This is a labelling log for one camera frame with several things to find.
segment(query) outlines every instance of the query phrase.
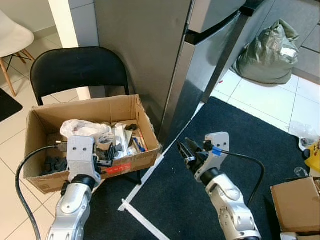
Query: black folding chair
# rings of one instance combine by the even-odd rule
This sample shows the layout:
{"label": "black folding chair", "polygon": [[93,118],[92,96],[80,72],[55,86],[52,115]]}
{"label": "black folding chair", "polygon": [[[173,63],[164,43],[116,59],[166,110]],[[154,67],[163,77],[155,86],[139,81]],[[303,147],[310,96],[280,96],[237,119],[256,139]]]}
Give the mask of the black folding chair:
{"label": "black folding chair", "polygon": [[[33,63],[30,81],[39,106],[42,97],[80,87],[122,86],[129,95],[126,68],[121,59],[103,47],[54,49]],[[137,171],[138,184],[141,174]]]}

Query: black cable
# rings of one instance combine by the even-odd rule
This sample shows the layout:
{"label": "black cable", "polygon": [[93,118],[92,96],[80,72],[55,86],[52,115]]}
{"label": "black cable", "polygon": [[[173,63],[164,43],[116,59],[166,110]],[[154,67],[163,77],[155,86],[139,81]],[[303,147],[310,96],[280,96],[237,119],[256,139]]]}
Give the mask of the black cable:
{"label": "black cable", "polygon": [[258,188],[259,188],[259,186],[260,186],[260,184],[261,184],[261,182],[262,182],[262,179],[264,178],[264,174],[265,174],[265,171],[266,171],[264,164],[263,164],[261,161],[255,159],[255,158],[253,158],[253,157],[250,157],[250,156],[246,156],[246,155],[242,155],[242,154],[238,154],[238,153],[232,153],[232,152],[225,151],[225,150],[220,150],[220,152],[221,152],[221,153],[224,153],[224,154],[231,155],[231,156],[239,157],[239,158],[242,158],[242,159],[250,160],[250,161],[258,164],[258,165],[261,167],[261,173],[260,173],[259,180],[258,180],[258,182],[256,183],[256,185],[255,185],[255,187],[254,187],[254,189],[253,189],[253,191],[252,191],[252,193],[251,193],[251,196],[250,196],[250,198],[249,198],[249,201],[248,201],[248,203],[247,203],[247,206],[249,207],[250,203],[251,203],[252,200],[254,199],[254,196],[255,196],[255,194],[256,194],[256,192],[257,192],[257,190],[258,190]]}
{"label": "black cable", "polygon": [[32,223],[32,226],[33,226],[33,230],[34,230],[34,233],[35,233],[35,236],[36,236],[36,239],[37,240],[41,240],[41,235],[40,235],[40,232],[39,232],[39,228],[38,228],[38,225],[37,225],[37,222],[36,222],[36,219],[30,209],[30,207],[28,206],[22,192],[21,192],[21,189],[20,189],[20,181],[19,181],[19,178],[20,178],[20,173],[21,173],[21,170],[23,168],[23,166],[25,165],[25,163],[35,154],[43,151],[43,150],[46,150],[46,149],[55,149],[57,148],[56,145],[51,145],[51,146],[45,146],[45,147],[42,147],[42,148],[39,148],[31,153],[28,154],[28,156],[26,156],[23,161],[20,163],[20,165],[18,166],[17,170],[16,170],[16,173],[15,173],[15,190],[16,190],[16,193],[18,194],[19,196],[19,199],[26,211],[26,213],[28,214],[29,218],[30,218],[30,221]]}

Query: black rug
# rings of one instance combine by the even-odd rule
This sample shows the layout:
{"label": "black rug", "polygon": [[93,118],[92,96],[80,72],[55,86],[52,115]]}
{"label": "black rug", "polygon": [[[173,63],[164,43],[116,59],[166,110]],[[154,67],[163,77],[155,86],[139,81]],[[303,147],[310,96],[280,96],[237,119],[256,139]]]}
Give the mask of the black rug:
{"label": "black rug", "polygon": [[22,105],[0,88],[0,122],[22,109]]}
{"label": "black rug", "polygon": [[[228,132],[230,151],[257,158],[265,165],[265,177],[250,209],[263,239],[280,239],[280,227],[270,186],[294,178],[294,169],[307,169],[294,136],[273,127],[216,98],[200,110],[180,136],[202,143],[208,133]],[[260,168],[252,162],[228,156],[221,170],[248,200]],[[121,198],[133,186],[122,179],[105,182],[94,194],[85,239],[156,239],[130,214],[117,211]],[[216,210],[201,183],[187,170],[176,145],[167,152],[131,205],[172,240],[223,240]]]}

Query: open cardboard box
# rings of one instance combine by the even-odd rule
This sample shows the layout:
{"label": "open cardboard box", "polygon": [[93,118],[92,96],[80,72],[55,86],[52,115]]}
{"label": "open cardboard box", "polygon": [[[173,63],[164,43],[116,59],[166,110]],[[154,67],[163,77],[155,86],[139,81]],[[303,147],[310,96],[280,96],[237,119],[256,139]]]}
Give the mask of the open cardboard box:
{"label": "open cardboard box", "polygon": [[271,187],[282,232],[320,233],[320,184],[315,182],[319,179],[307,177]]}
{"label": "open cardboard box", "polygon": [[[106,172],[101,175],[102,179],[149,168],[155,164],[160,144],[138,95],[34,107],[27,118],[25,156],[41,147],[53,145],[56,141],[66,141],[60,135],[60,127],[64,121],[71,119],[93,123],[134,123],[140,128],[148,151],[115,160],[112,167],[102,169]],[[40,176],[45,170],[46,156],[65,157],[66,153],[57,149],[42,151],[24,165],[23,171],[23,177],[45,194],[60,191],[69,176],[68,171]]]}

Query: green plastic bag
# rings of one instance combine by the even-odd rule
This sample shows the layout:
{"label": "green plastic bag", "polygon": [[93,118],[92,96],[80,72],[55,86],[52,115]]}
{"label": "green plastic bag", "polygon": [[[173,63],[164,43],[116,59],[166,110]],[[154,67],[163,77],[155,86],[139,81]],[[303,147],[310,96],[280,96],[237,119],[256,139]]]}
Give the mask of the green plastic bag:
{"label": "green plastic bag", "polygon": [[238,56],[232,69],[240,76],[264,84],[286,84],[298,63],[298,33],[284,20],[263,30]]}

